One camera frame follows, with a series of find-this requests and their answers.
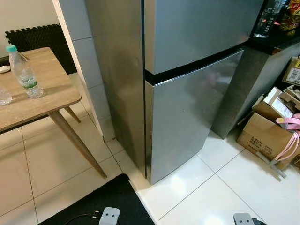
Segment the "black kitchen countertop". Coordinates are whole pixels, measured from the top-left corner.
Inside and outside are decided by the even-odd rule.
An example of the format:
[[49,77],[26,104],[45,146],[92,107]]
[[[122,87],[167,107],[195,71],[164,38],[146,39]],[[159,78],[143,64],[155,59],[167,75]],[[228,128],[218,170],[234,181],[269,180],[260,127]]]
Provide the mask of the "black kitchen countertop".
[[[267,0],[264,0],[261,12],[266,2]],[[279,15],[277,16],[276,21],[271,28],[269,36],[267,38],[259,38],[253,36],[255,26],[259,20],[259,17],[261,16],[260,13],[255,22],[255,26],[253,27],[252,34],[245,45],[263,53],[273,55],[280,51],[283,51],[284,49],[287,49],[287,47],[290,47],[295,43],[300,42],[300,25],[298,26],[298,28],[295,28],[290,32],[281,32],[279,30],[279,19],[282,17],[282,9],[280,10]]]

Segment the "black foam mats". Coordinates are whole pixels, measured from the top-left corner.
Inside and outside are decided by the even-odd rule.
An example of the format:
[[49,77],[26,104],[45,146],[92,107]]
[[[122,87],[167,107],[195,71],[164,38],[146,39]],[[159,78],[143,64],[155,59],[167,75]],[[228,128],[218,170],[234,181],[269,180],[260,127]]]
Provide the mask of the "black foam mats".
[[6,31],[5,35],[8,43],[15,45],[21,53],[49,47],[67,74],[77,72],[60,24],[11,30]]

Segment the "light wooden dining table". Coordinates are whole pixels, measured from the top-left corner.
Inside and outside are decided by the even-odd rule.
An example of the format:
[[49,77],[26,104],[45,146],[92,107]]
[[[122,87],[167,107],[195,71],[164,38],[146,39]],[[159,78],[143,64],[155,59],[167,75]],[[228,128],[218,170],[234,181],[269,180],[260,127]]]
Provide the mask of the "light wooden dining table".
[[50,117],[100,176],[106,178],[84,141],[60,113],[65,109],[75,117],[69,107],[79,103],[82,97],[51,48],[19,52],[10,45],[6,50],[11,70],[0,75],[0,87],[6,88],[13,99],[0,105],[0,134]]

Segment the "yellow red snack bag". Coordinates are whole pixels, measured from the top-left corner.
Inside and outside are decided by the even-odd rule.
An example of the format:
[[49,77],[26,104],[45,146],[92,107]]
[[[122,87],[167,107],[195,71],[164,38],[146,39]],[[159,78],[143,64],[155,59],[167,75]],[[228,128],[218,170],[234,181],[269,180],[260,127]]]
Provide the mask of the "yellow red snack bag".
[[286,0],[279,19],[279,30],[290,32],[300,25],[300,0]]

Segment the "clear sports bottle white lid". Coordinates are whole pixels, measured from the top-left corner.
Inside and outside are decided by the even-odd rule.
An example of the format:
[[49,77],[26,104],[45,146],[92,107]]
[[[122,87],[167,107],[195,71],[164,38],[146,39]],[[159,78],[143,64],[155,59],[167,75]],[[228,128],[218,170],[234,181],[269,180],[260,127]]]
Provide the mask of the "clear sports bottle white lid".
[[254,37],[268,38],[270,30],[286,2],[287,0],[267,0],[255,26]]

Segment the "steel fridge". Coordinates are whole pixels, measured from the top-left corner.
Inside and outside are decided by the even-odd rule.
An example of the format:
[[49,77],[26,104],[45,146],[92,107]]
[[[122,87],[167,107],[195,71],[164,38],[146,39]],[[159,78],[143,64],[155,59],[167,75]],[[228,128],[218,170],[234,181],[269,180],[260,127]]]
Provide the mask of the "steel fridge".
[[84,2],[116,138],[146,178],[144,0]]

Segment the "large brown cardboard box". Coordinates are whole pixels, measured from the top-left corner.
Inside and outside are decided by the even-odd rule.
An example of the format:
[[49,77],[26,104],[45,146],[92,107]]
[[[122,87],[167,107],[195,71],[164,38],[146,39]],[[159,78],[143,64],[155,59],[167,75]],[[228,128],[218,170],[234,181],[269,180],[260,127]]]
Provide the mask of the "large brown cardboard box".
[[278,124],[253,112],[237,142],[253,154],[262,153],[270,161],[284,152],[277,163],[277,167],[283,170],[293,161],[294,157],[300,154],[300,148],[296,148],[296,144],[292,144],[291,148],[286,150],[292,137],[291,131],[283,129]]

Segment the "black floor mat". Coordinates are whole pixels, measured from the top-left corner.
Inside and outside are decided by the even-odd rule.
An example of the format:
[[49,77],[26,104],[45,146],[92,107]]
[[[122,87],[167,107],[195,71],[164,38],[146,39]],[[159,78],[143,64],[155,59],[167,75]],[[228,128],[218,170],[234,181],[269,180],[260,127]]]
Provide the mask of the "black floor mat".
[[120,210],[117,225],[156,225],[124,173],[38,225],[98,225],[105,207]]

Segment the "water bottle green label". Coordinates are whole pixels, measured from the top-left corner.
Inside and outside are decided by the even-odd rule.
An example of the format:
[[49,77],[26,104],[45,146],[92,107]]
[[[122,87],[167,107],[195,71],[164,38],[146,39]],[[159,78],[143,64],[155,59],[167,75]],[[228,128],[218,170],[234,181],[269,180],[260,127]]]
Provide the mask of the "water bottle green label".
[[26,58],[24,54],[18,52],[15,45],[7,45],[6,51],[8,52],[11,71],[24,88],[26,94],[30,98],[42,97],[44,93],[43,88],[39,86],[28,58]]

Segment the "grey metal bar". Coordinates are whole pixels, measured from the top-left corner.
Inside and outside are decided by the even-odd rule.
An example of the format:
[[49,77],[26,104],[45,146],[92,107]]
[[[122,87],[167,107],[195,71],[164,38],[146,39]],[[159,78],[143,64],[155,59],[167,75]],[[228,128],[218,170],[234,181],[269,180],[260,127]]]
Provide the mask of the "grey metal bar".
[[272,168],[273,171],[278,173],[278,177],[281,177],[283,179],[285,179],[287,177],[287,175],[285,174],[285,172],[281,171],[278,167],[277,167],[277,163],[278,161],[276,159],[273,160],[268,160],[268,158],[266,156],[264,156],[261,152],[257,151],[256,152],[257,156],[262,159],[265,163],[267,163],[267,165]]

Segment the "beige egg carton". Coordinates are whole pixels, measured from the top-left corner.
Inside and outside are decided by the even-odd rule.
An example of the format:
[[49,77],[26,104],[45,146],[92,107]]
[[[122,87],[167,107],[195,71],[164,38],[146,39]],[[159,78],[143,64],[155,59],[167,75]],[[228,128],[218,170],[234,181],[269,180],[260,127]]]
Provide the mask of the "beige egg carton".
[[300,101],[290,87],[283,90],[283,92],[279,95],[279,98],[283,101],[284,105],[291,109],[292,112],[300,111]]

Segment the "steel fridge main door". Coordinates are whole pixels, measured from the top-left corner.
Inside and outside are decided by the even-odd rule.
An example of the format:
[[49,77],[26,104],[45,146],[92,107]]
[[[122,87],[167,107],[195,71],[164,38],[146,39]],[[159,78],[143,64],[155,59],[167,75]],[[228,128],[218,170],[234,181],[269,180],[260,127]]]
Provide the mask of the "steel fridge main door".
[[201,150],[243,49],[149,75],[145,90],[146,178],[156,184]]

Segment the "steel fridge freezer door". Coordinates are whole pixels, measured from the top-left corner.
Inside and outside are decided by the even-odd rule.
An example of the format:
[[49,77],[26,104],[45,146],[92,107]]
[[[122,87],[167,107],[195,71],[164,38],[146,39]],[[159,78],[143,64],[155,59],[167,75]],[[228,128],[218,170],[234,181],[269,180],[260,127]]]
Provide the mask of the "steel fridge freezer door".
[[249,39],[264,0],[144,0],[144,69],[186,66]]

